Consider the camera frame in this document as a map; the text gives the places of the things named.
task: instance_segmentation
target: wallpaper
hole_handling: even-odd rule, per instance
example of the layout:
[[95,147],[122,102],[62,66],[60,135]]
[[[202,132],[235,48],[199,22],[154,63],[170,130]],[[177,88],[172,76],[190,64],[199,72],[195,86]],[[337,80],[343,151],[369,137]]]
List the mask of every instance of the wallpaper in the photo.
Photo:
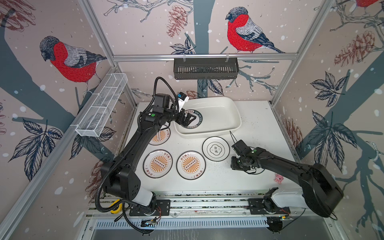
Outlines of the wallpaper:
[[0,21],[2,221],[110,66],[77,1],[0,0]]
[[101,181],[100,167],[112,161],[124,144],[131,113],[132,107],[122,94],[99,138],[74,137],[11,239],[77,237]]
[[335,214],[349,239],[384,239],[384,13],[336,1],[276,109],[303,163],[344,191]]
[[[169,62],[121,62],[119,66],[128,77],[136,102],[149,102],[153,93],[153,82],[163,77],[174,91],[184,92],[189,98],[226,96],[234,101],[270,100],[285,74],[290,60],[240,61],[236,79],[176,80],[173,61]],[[157,92],[172,94],[162,82]]]
[[321,0],[92,0],[115,55],[297,52]]

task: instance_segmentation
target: wall-mounted shelf basket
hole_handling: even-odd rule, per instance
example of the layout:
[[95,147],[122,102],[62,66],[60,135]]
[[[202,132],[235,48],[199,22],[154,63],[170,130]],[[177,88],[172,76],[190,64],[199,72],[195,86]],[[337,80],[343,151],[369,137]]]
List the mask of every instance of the wall-mounted shelf basket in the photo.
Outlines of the wall-mounted shelf basket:
[[100,136],[127,81],[127,76],[124,73],[112,73],[110,75],[92,106],[76,127],[76,132],[80,136]]
[[175,79],[235,79],[237,58],[175,58]]

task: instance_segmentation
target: white plate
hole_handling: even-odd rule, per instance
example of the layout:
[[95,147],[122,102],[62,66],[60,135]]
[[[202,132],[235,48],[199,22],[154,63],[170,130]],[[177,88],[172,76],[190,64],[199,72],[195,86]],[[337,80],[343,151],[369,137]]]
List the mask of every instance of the white plate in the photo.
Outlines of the white plate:
[[167,128],[165,130],[158,131],[156,136],[152,138],[152,140],[149,142],[150,145],[160,145],[165,143],[170,136],[170,129]]
[[188,180],[194,180],[205,171],[205,159],[203,155],[195,151],[183,153],[176,163],[176,169],[179,175]]
[[209,160],[220,162],[228,157],[229,145],[221,137],[210,137],[203,143],[203,153]]
[[164,150],[156,150],[148,154],[143,162],[144,173],[151,178],[166,175],[172,167],[172,156]]

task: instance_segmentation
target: round plate with orange design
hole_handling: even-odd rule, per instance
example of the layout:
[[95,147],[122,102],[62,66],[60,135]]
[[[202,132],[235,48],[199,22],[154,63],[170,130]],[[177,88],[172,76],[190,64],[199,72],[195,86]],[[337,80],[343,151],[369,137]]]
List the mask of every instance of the round plate with orange design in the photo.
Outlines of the round plate with orange design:
[[158,131],[157,134],[152,138],[152,140],[149,142],[150,145],[160,145],[165,143],[170,136],[170,130],[169,128],[165,130]]
[[166,175],[172,167],[172,156],[164,150],[155,150],[148,154],[143,163],[144,173],[151,178]]
[[188,180],[194,180],[205,171],[205,159],[203,155],[195,151],[183,153],[176,163],[176,169],[179,175]]

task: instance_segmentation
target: black metal basket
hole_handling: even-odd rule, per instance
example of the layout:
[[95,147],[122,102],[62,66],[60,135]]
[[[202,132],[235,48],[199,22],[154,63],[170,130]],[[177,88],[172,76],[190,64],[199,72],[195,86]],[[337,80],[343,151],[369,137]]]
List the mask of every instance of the black metal basket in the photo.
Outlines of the black metal basket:
[[239,73],[237,58],[175,58],[175,79],[235,79]]

